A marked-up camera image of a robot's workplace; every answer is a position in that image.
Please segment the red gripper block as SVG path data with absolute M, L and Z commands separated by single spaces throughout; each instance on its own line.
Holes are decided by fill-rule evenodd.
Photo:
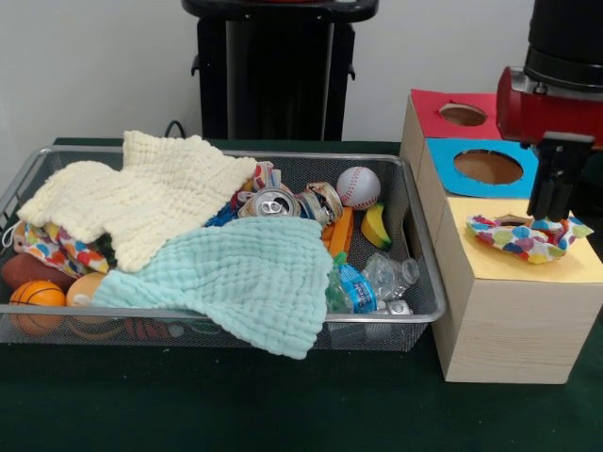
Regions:
M 602 149 L 602 95 L 546 85 L 521 67 L 503 70 L 497 85 L 497 128 L 507 140 L 536 145 L 547 133 L 591 137 Z M 542 142 L 528 215 L 540 220 L 567 218 L 574 185 L 590 157 L 589 142 Z

